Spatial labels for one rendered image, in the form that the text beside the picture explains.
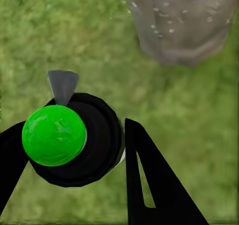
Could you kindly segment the pesticide atomizer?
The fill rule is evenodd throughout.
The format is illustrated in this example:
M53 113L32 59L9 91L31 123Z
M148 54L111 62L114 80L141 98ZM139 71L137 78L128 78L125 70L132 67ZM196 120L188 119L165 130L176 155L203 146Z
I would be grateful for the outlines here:
M80 188L99 181L125 158L121 120L101 98L74 93L79 74L53 70L47 78L54 98L22 128L28 160L52 185Z

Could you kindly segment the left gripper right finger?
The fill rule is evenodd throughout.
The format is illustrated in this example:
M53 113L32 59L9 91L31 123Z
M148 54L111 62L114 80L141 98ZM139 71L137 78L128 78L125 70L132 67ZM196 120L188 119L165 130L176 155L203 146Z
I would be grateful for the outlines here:
M128 225L209 225L145 128L125 119ZM137 155L156 208L144 205Z

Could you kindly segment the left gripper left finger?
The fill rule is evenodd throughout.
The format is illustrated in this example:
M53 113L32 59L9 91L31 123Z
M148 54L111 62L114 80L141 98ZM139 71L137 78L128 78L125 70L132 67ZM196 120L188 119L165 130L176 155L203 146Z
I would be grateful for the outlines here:
M24 123L0 133L0 215L28 162L21 139Z

